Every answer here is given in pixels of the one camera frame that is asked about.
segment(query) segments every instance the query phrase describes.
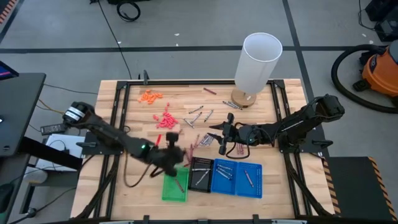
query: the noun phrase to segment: plastic tray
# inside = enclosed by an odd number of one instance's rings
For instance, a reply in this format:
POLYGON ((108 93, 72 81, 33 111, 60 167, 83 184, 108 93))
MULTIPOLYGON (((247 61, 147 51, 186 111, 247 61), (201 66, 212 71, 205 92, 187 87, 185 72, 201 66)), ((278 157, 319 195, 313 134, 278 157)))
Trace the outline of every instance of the plastic tray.
POLYGON ((205 159, 205 158, 199 158, 199 157, 193 157, 192 158, 192 163, 191 163, 191 168, 189 170, 189 181, 188 181, 188 189, 194 190, 194 191, 199 191, 199 192, 204 192, 204 193, 210 193, 211 190, 211 177, 213 175, 213 164, 214 160, 213 159, 205 159), (198 185, 196 183, 200 180, 200 178, 203 176, 203 174, 206 173, 206 171, 195 171, 193 172, 192 169, 211 169, 209 173, 199 182, 198 185))
POLYGON ((244 197, 262 198, 262 166, 248 162, 239 162, 236 171, 236 195, 244 197), (254 187, 251 187, 247 171, 254 187))
POLYGON ((213 165, 213 177, 211 179, 211 192, 217 192, 222 194, 235 195, 235 185, 236 185, 236 167, 237 162, 227 161, 224 159, 215 159, 213 165), (230 171, 232 174, 232 179, 228 180, 216 171, 217 164, 232 168, 230 171))
POLYGON ((176 177, 164 175, 162 200, 169 202, 186 202, 187 189, 188 189, 188 176, 189 176, 189 169, 183 167, 177 168, 176 177), (181 192, 180 188, 178 187, 174 179, 178 180, 182 189, 184 189, 184 193, 181 192))

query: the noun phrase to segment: green tray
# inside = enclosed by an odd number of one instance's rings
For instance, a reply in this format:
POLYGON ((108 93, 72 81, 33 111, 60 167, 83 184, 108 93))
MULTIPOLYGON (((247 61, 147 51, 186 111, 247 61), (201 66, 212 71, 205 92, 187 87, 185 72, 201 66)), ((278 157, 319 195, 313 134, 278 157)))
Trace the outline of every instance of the green tray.
POLYGON ((188 168, 177 168, 177 176, 164 175, 162 200, 168 202, 186 202, 188 189, 188 168), (181 192, 174 179, 180 183, 184 193, 181 192))

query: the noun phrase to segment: white lampshade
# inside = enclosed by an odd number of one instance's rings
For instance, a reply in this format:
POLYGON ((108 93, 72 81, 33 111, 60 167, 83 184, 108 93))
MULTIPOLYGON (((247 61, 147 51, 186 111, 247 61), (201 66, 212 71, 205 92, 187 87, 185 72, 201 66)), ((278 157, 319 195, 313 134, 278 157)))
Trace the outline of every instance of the white lampshade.
POLYGON ((282 44, 273 35, 255 33, 247 36, 235 74, 237 88, 247 94, 259 93, 267 84, 280 55, 282 44))

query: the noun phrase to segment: orange shop vacuum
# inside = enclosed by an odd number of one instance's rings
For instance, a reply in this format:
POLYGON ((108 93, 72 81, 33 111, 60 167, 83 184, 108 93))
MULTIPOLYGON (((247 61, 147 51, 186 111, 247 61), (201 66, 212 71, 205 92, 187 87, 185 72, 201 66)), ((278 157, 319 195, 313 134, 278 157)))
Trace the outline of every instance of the orange shop vacuum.
POLYGON ((372 110, 383 113, 398 113, 398 40, 387 47, 379 47, 371 44, 355 46, 343 52, 334 62, 331 68, 331 79, 336 89, 347 98, 372 110), (364 65, 362 80, 353 84, 356 91, 372 89, 391 97, 396 107, 377 105, 364 100, 348 91, 339 81, 337 70, 340 63, 354 52, 362 53, 359 61, 364 65))

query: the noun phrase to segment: yellow black caution stripe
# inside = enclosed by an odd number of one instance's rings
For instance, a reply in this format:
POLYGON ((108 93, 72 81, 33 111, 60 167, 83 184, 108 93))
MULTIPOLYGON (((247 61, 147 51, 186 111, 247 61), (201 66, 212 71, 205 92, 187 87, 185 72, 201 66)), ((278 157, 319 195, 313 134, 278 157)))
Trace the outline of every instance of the yellow black caution stripe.
POLYGON ((378 168, 378 166, 376 164, 376 161, 374 160, 373 157, 368 157, 368 158, 372 162, 374 173, 376 174, 377 180, 379 181, 379 184, 380 184, 380 188, 383 191, 383 195, 384 195, 384 198, 386 200, 386 204, 389 207, 389 211, 390 211, 390 214, 392 216, 392 220, 393 221, 397 221, 398 220, 397 219, 397 215, 396 215, 394 209, 392 208, 392 204, 391 204, 390 198, 388 197, 388 194, 387 194, 387 189, 386 189, 386 187, 383 184, 383 179, 381 178, 381 174, 380 174, 379 168, 378 168))
POLYGON ((322 158, 322 162, 323 162, 323 171, 325 172, 326 181, 328 182, 331 202, 333 204, 333 208, 335 209, 335 214, 336 215, 340 215, 341 214, 341 210, 340 210, 340 208, 338 206, 338 200, 337 200, 337 197, 336 197, 335 186, 333 185, 333 179, 331 178, 331 175, 330 175, 329 164, 328 164, 328 162, 326 161, 325 158, 322 158))
POLYGON ((2 24, 6 20, 8 14, 11 12, 12 8, 16 5, 16 3, 17 3, 17 0, 10 0, 8 2, 7 6, 4 8, 3 12, 0 14, 0 24, 2 24))

